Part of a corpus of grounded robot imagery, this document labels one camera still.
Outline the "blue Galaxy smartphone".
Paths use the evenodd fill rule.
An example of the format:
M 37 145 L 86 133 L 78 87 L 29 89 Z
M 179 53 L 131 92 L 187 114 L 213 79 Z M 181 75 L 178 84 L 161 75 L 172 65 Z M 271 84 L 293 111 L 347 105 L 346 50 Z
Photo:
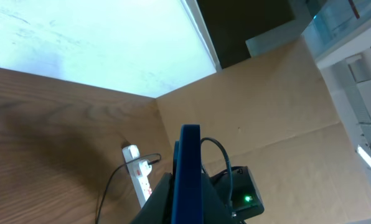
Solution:
M 174 148 L 172 224 L 198 224 L 203 218 L 200 126 L 185 124 Z

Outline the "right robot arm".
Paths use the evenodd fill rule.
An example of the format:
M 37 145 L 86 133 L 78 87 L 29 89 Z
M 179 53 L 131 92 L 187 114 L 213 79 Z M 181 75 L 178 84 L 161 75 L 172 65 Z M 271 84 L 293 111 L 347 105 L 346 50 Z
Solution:
M 232 167 L 232 216 L 236 223 L 261 215 L 264 211 L 263 201 L 253 175 L 247 166 Z M 221 201 L 227 205 L 230 190 L 230 178 L 227 170 L 210 177 L 211 184 Z

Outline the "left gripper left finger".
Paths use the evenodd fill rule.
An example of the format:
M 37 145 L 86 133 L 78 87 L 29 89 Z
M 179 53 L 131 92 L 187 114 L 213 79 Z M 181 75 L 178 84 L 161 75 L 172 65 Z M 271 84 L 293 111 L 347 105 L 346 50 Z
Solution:
M 165 173 L 130 224 L 170 224 L 174 190 L 172 174 Z

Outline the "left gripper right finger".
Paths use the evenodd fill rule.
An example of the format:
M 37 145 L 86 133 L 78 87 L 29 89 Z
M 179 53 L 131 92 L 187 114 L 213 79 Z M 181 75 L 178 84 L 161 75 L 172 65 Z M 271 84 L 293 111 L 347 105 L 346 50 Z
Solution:
M 204 224 L 234 224 L 207 175 L 201 174 L 201 178 Z

